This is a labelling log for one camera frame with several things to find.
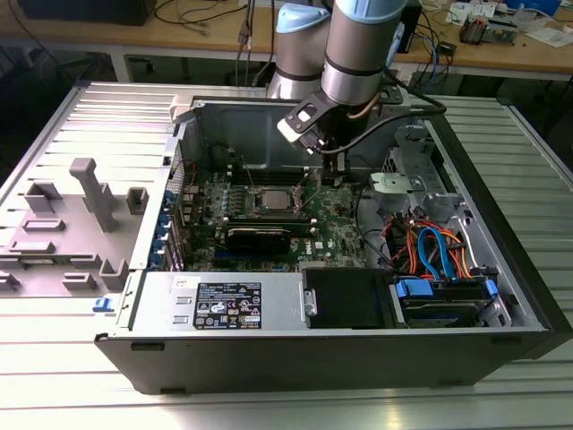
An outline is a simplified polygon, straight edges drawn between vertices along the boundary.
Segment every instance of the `table leg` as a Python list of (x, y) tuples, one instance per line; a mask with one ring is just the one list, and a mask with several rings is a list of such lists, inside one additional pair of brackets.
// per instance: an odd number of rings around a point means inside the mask
[(189, 70), (189, 58), (186, 56), (181, 57), (181, 71), (183, 73), (183, 80), (188, 82), (191, 80), (191, 71)]
[(129, 68), (127, 55), (123, 52), (112, 51), (109, 53), (114, 65), (115, 77), (118, 82), (133, 82), (132, 71)]

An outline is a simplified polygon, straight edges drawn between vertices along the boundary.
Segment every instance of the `robotic arm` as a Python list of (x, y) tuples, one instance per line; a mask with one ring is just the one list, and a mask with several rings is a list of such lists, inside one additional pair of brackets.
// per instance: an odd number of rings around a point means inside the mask
[[(272, 95), (301, 99), (316, 91), (282, 119), (278, 129), (294, 146), (322, 154), (325, 167), (336, 165), (338, 154), (344, 155), (368, 134), (398, 119), (394, 116), (366, 130), (384, 75), (406, 87), (386, 68), (393, 43), (398, 44), (395, 35), (405, 4), (406, 0), (336, 0), (326, 43), (329, 15), (325, 9), (289, 5), (279, 13), (278, 70)], [(442, 104), (414, 94), (438, 109), (417, 110), (400, 118), (445, 112)]]

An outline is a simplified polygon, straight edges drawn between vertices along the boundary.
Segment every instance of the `wooden workbench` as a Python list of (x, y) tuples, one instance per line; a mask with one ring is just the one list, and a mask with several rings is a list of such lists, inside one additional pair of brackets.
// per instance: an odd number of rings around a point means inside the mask
[[(10, 14), (8, 0), (0, 0), (0, 44), (35, 47), (36, 44)], [(182, 8), (201, 7), (202, 0), (180, 0)], [(218, 4), (209, 11), (191, 15), (201, 19), (237, 7), (236, 0)], [(128, 27), (103, 23), (33, 21), (26, 19), (17, 9), (26, 27), (47, 47), (79, 51), (105, 52), (111, 55), (120, 81), (129, 81), (131, 75), (125, 61), (127, 55), (156, 55), (234, 59), (238, 48), (237, 35), (244, 20), (242, 10), (210, 21), (209, 36), (182, 26), (164, 23), (154, 17), (142, 27)], [(453, 73), (481, 74), (532, 79), (568, 79), (573, 73), (573, 44), (554, 48), (523, 34), (514, 46), (482, 44), (466, 45), (459, 42), (459, 26), (446, 24), (446, 13), (428, 13), (432, 27), (443, 41), (458, 46), (450, 67)], [(170, 4), (161, 11), (164, 18), (176, 21), (175, 7)], [(557, 18), (573, 20), (573, 13), (560, 9)], [(252, 59), (261, 61), (270, 52), (270, 9), (257, 8), (253, 34)], [(406, 55), (396, 57), (398, 68), (413, 73), (428, 61), (423, 42), (416, 39)]]

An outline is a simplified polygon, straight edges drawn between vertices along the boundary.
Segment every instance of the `black cable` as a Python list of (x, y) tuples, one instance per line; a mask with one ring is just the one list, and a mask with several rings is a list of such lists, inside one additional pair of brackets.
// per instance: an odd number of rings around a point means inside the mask
[[(427, 23), (428, 25), (423, 25), (423, 24), (418, 23), (416, 26), (417, 26), (417, 27), (420, 27), (420, 28), (423, 28), (423, 29), (426, 29), (426, 30), (428, 30), (428, 31), (430, 32), (430, 35), (431, 35), (431, 37), (432, 37), (432, 44), (434, 45), (435, 50), (436, 50), (436, 62), (437, 62), (437, 64), (439, 65), (439, 64), (440, 64), (440, 52), (439, 52), (439, 50), (438, 50), (438, 46), (439, 46), (440, 43), (441, 43), (440, 36), (439, 36), (438, 33), (432, 28), (432, 25), (431, 25), (431, 23), (430, 23), (430, 19), (428, 18), (428, 15), (427, 15), (424, 11), (422, 11), (422, 16), (423, 16), (423, 18), (425, 19), (425, 21), (426, 21), (426, 23)], [(430, 59), (429, 59), (428, 62), (426, 63), (426, 66), (424, 67), (424, 69), (423, 69), (423, 71), (420, 73), (420, 75), (418, 76), (418, 79), (416, 80), (416, 82), (414, 82), (414, 84), (413, 84), (414, 87), (415, 87), (415, 86), (419, 86), (420, 89), (421, 89), (421, 88), (423, 88), (425, 85), (427, 85), (428, 82), (432, 79), (432, 78), (430, 78), (430, 79), (428, 79), (424, 84), (422, 84), (423, 76), (424, 76), (424, 75), (426, 74), (426, 72), (428, 71), (428, 67), (430, 66), (430, 64), (433, 63), (432, 60), (433, 60), (433, 54), (430, 55)]]
[(56, 60), (56, 58), (52, 55), (52, 53), (50, 51), (48, 51), (46, 49), (46, 47), (42, 44), (42, 42), (40, 42), (32, 33), (30, 30), (28, 30), (28, 28), (24, 25), (24, 23), (20, 20), (20, 18), (18, 17), (18, 14), (16, 13), (16, 11), (14, 10), (14, 7), (12, 5), (12, 1), (8, 0), (8, 7), (10, 8), (10, 13), (12, 14), (12, 16), (14, 17), (14, 19), (16, 20), (16, 22), (18, 22), (18, 25), (20, 25), (21, 29), (24, 30), (26, 32), (26, 34), (28, 34), (28, 36), (30, 36), (30, 38), (32, 40), (34, 40), (34, 42), (36, 42), (36, 44), (44, 51), (46, 52), (46, 54), (52, 59), (52, 61), (54, 61), (54, 63), (56, 63), (56, 65), (58, 67), (60, 67), (60, 69), (68, 76), (68, 78), (70, 78), (72, 81), (74, 81), (74, 78), (62, 67), (62, 65), (60, 64), (59, 61)]
[(161, 9), (163, 9), (165, 6), (167, 6), (168, 4), (172, 4), (175, 0), (166, 0), (165, 3), (160, 4), (158, 7), (155, 8), (155, 10), (153, 11), (153, 16), (155, 16), (158, 20), (160, 20), (161, 22), (164, 22), (166, 24), (176, 24), (176, 25), (185, 25), (185, 24), (198, 24), (200, 22), (207, 22), (207, 21), (211, 21), (214, 20), (215, 18), (218, 18), (219, 16), (224, 16), (224, 15), (229, 15), (230, 13), (235, 13), (235, 12), (239, 12), (242, 11), (243, 9), (245, 9), (247, 6), (243, 5), (240, 7), (237, 7), (236, 9), (232, 9), (230, 11), (225, 11), (225, 12), (221, 12), (221, 13), (217, 13), (215, 15), (209, 16), (207, 18), (201, 18), (200, 20), (193, 20), (193, 21), (188, 21), (185, 19), (179, 20), (179, 21), (170, 21), (167, 20), (161, 16), (159, 16), (159, 11)]
[(358, 192), (358, 199), (356, 200), (356, 205), (354, 207), (354, 219), (355, 219), (356, 230), (358, 231), (358, 236), (364, 241), (364, 243), (368, 245), (368, 247), (371, 248), (387, 265), (389, 265), (389, 260), (388, 258), (386, 258), (386, 255), (384, 255), (380, 249), (378, 249), (368, 239), (366, 239), (365, 235), (370, 233), (371, 230), (368, 230), (367, 233), (364, 233), (360, 228), (360, 223), (358, 222), (358, 209), (360, 208), (360, 201), (362, 200), (362, 195), (367, 186), (368, 182), (364, 183), (364, 185), (360, 188), (360, 191)]
[(376, 168), (370, 161), (368, 161), (366, 159), (366, 157), (363, 157), (360, 154), (350, 154), (350, 155), (348, 155), (348, 157), (349, 158), (356, 157), (357, 159), (361, 160), (366, 166), (368, 166), (372, 170), (379, 170), (379, 168)]
[(252, 86), (256, 87), (259, 84), (259, 79), (262, 74), (272, 64), (272, 56), (275, 54), (275, 0), (270, 0), (270, 54), (269, 61), (260, 69), (252, 80)]
[(414, 89), (408, 88), (401, 80), (399, 80), (396, 76), (394, 76), (394, 73), (392, 73), (386, 65), (383, 67), (383, 71), (384, 71), (384, 74), (386, 75), (386, 77), (388, 77), (391, 81), (393, 81), (398, 87), (401, 87), (401, 88), (405, 89), (406, 91), (408, 91), (413, 96), (415, 96), (415, 97), (417, 97), (417, 98), (419, 98), (419, 99), (421, 99), (427, 103), (430, 103), (431, 105), (434, 105), (435, 108), (434, 109), (428, 109), (426, 107), (423, 107), (422, 110), (416, 110), (414, 112), (407, 112), (407, 113), (402, 114), (402, 115), (391, 116), (390, 118), (383, 119), (379, 123), (376, 123), (375, 125), (370, 127), (364, 133), (360, 134), (358, 137), (355, 137), (348, 145), (337, 148), (335, 150), (325, 150), (325, 151), (321, 150), (320, 154), (322, 154), (322, 155), (336, 155), (336, 154), (339, 154), (340, 152), (349, 151), (349, 150), (353, 149), (356, 145), (358, 145), (361, 141), (363, 141), (368, 136), (370, 136), (372, 133), (374, 133), (376, 130), (378, 130), (379, 128), (381, 128), (384, 125), (387, 125), (389, 123), (393, 123), (394, 121), (398, 121), (398, 119), (411, 118), (413, 116), (442, 115), (446, 112), (446, 110), (447, 110), (446, 107), (443, 104), (441, 104), (438, 100), (431, 99), (427, 96), (424, 96), (421, 92), (418, 92)]

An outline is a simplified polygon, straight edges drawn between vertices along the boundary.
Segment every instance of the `power supply label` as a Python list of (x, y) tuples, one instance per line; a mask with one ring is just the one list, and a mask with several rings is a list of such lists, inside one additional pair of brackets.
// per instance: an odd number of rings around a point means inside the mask
[(197, 330), (259, 329), (262, 294), (259, 282), (200, 283), (193, 326)]

